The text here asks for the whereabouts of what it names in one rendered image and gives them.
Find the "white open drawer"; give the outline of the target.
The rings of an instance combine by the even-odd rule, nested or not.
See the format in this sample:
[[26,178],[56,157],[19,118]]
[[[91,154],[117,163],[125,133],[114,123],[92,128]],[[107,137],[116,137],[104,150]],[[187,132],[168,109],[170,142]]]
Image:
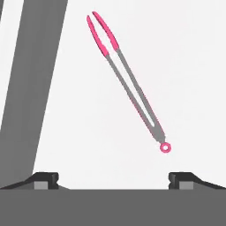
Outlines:
[[[7,107],[22,18],[66,7],[40,134]],[[55,171],[71,189],[164,189],[171,171],[226,187],[226,0],[4,0],[0,186]]]

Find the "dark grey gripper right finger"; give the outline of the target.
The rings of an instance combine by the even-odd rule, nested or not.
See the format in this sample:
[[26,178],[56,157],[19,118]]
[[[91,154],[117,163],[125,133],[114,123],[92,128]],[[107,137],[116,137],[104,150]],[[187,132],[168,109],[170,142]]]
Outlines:
[[225,190],[225,187],[205,182],[191,172],[170,172],[169,189],[171,190]]

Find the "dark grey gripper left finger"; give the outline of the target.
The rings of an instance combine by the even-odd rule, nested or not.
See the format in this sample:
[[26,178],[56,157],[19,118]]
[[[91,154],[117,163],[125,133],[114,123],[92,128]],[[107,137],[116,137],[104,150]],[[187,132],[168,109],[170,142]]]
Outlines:
[[35,172],[24,181],[1,187],[1,190],[66,190],[58,184],[57,172]]

